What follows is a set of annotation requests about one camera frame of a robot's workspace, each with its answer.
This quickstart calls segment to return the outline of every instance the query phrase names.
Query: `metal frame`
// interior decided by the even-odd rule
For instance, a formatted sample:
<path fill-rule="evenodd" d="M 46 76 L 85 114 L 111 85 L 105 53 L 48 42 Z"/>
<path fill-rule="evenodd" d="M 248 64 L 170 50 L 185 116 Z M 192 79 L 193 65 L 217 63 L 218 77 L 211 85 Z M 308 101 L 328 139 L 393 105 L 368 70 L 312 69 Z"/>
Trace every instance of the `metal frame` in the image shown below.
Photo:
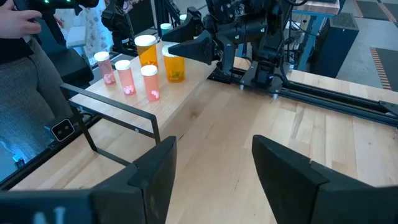
<path fill-rule="evenodd" d="M 297 67 L 297 70 L 305 71 L 305 66 L 307 64 L 308 58 L 310 57 L 312 47 L 315 45 L 317 34 L 322 27 L 323 20 L 325 18 L 333 17 L 335 15 L 318 13 L 318 12 L 300 11 L 300 10 L 293 10 L 293 13 L 311 16 L 310 22 L 308 23 L 306 30 L 307 33 L 305 33 L 303 40 L 303 42 L 305 42 L 305 48 L 303 54 L 300 57 L 300 61 Z"/>
<path fill-rule="evenodd" d="M 120 164 L 122 164 L 124 166 L 128 166 L 129 164 L 131 164 L 130 162 L 125 161 L 124 159 L 121 159 L 120 157 L 115 156 L 115 155 L 113 155 L 113 154 L 111 154 L 109 152 L 106 152 L 106 151 L 98 148 L 95 145 L 93 138 L 91 137 L 90 133 L 88 132 L 87 127 L 85 126 L 85 124 L 84 124 L 84 122 L 82 120 L 82 115 L 78 112 L 77 108 L 79 108 L 81 110 L 84 110 L 84 111 L 87 111 L 89 113 L 92 113 L 94 115 L 97 115 L 100 118 L 104 118 L 104 119 L 106 119 L 106 120 L 108 120 L 108 121 L 110 121 L 112 123 L 118 124 L 120 126 L 128 128 L 130 130 L 133 130 L 133 131 L 135 131 L 137 133 L 140 133 L 140 134 L 143 134 L 143 135 L 148 136 L 150 138 L 153 138 L 153 139 L 155 139 L 156 144 L 160 143 L 159 127 L 157 125 L 156 116 L 154 114 L 148 113 L 146 111 L 142 111 L 142 110 L 134 108 L 132 106 L 125 105 L 125 104 L 120 103 L 118 101 L 111 100 L 111 99 L 109 99 L 107 97 L 98 95 L 96 93 L 92 93 L 92 92 L 87 91 L 87 90 L 83 90 L 81 88 L 78 88 L 78 87 L 75 87 L 73 85 L 69 85 L 69 84 L 66 84 L 66 83 L 62 84 L 60 86 L 60 88 L 61 88 L 65 98 L 67 99 L 67 101 L 68 101 L 68 103 L 70 105 L 70 108 L 72 109 L 72 112 L 73 112 L 73 114 L 75 115 L 75 117 L 76 117 L 76 119 L 78 121 L 79 127 L 83 131 L 83 134 L 85 135 L 85 137 L 86 137 L 86 139 L 88 141 L 88 144 L 90 145 L 91 149 L 93 151 L 97 152 L 98 154 L 101 154 L 102 156 L 105 156 L 108 159 L 111 159 L 111 160 L 113 160 L 115 162 L 118 162 L 118 163 L 120 163 Z M 138 115 L 140 117 L 149 119 L 150 122 L 151 122 L 151 125 L 152 125 L 153 133 L 149 132 L 149 131 L 147 131 L 145 129 L 142 129 L 140 127 L 137 127 L 135 125 L 126 123 L 124 121 L 120 121 L 120 120 L 118 120 L 116 118 L 113 118 L 111 116 L 103 114 L 103 113 L 101 113 L 99 111 L 96 111 L 94 109 L 87 108 L 87 107 L 85 107 L 85 106 L 83 106 L 83 105 L 81 105 L 79 103 L 74 102 L 74 101 L 71 101 L 70 100 L 70 92 L 79 93 L 81 95 L 87 96 L 87 97 L 92 98 L 94 100 L 98 100 L 100 102 L 103 102 L 103 103 L 106 103 L 108 105 L 111 105 L 111 106 L 113 106 L 115 108 L 119 108 L 119 109 L 127 111 L 129 113 L 132 113 L 132 114 Z"/>

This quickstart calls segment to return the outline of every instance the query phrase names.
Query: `gray floor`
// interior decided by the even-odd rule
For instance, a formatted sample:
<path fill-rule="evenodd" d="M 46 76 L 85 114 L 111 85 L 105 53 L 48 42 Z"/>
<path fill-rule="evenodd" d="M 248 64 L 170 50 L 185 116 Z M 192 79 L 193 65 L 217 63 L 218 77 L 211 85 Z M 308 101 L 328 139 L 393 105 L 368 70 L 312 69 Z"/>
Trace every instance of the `gray floor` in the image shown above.
<path fill-rule="evenodd" d="M 398 3 L 396 0 L 382 0 L 384 3 Z M 342 12 L 358 15 L 353 0 L 347 0 Z M 393 22 L 356 18 L 359 34 L 349 51 L 337 78 L 363 85 L 382 88 L 374 65 L 370 47 L 398 50 L 398 29 Z"/>

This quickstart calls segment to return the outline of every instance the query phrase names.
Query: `wooden tabletop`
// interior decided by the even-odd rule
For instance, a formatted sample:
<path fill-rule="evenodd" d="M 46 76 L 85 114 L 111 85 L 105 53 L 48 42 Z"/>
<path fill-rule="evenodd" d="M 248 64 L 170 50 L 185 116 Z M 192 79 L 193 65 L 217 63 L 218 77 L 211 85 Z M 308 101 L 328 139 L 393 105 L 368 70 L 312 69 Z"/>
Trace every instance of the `wooden tabletop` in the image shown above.
<path fill-rule="evenodd" d="M 126 96 L 123 93 L 117 71 L 114 72 L 116 77 L 115 85 L 107 86 L 104 81 L 100 80 L 86 90 L 156 115 L 160 136 L 163 139 L 172 134 L 178 136 L 174 132 L 166 135 L 165 129 L 195 90 L 213 71 L 215 62 L 209 66 L 186 58 L 186 80 L 182 83 L 169 83 L 165 74 L 162 47 L 163 43 L 157 44 L 159 101 L 149 102 L 146 97 L 144 79 L 141 75 L 138 57 L 131 60 L 137 91 L 135 95 Z M 148 119 L 83 95 L 74 96 L 71 100 L 152 132 L 152 126 Z M 105 119 L 91 127 L 89 132 L 97 147 L 131 162 L 155 146 L 154 139 L 118 126 Z M 98 184 L 122 168 L 121 164 L 93 152 L 84 135 L 81 135 L 16 185 L 14 189 L 87 188 Z"/>
<path fill-rule="evenodd" d="M 303 12 L 315 12 L 319 14 L 337 15 L 338 11 L 340 10 L 340 0 L 337 0 L 335 3 L 308 1 L 302 6 L 294 7 L 293 10 L 303 11 Z"/>
<path fill-rule="evenodd" d="M 236 66 L 249 64 L 239 58 Z M 299 71 L 289 79 L 398 103 L 398 93 L 370 86 Z M 119 156 L 129 161 L 153 144 L 123 129 L 102 121 L 90 132 L 106 150 L 128 149 Z M 169 224 L 276 223 L 251 154 L 254 134 L 367 184 L 398 184 L 396 128 L 236 85 L 204 81 L 163 129 L 163 138 L 169 134 L 178 139 Z M 80 137 L 16 189 L 91 187 L 123 168 L 93 154 Z"/>

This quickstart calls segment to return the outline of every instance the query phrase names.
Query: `human hand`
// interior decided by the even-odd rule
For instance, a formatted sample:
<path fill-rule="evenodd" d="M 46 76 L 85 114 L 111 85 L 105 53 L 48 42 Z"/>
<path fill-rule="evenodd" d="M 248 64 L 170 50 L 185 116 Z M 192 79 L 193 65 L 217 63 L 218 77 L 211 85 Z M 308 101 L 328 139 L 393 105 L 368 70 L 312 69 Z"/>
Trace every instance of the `human hand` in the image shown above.
<path fill-rule="evenodd" d="M 36 21 L 42 14 L 35 10 L 13 11 L 14 1 L 7 0 L 0 6 L 0 38 L 19 39 L 28 34 L 38 34 L 42 28 Z"/>

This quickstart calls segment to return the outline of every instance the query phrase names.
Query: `person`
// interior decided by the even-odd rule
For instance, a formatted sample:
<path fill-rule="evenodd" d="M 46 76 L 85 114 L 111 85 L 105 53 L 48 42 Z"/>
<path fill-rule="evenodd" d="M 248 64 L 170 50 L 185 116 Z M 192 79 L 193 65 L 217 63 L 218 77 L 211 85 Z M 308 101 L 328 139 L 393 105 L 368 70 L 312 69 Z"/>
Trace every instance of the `person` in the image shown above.
<path fill-rule="evenodd" d="M 62 79 L 33 36 L 41 31 L 34 19 L 41 17 L 0 0 L 0 142 L 25 162 L 52 142 L 44 125 L 72 114 Z"/>

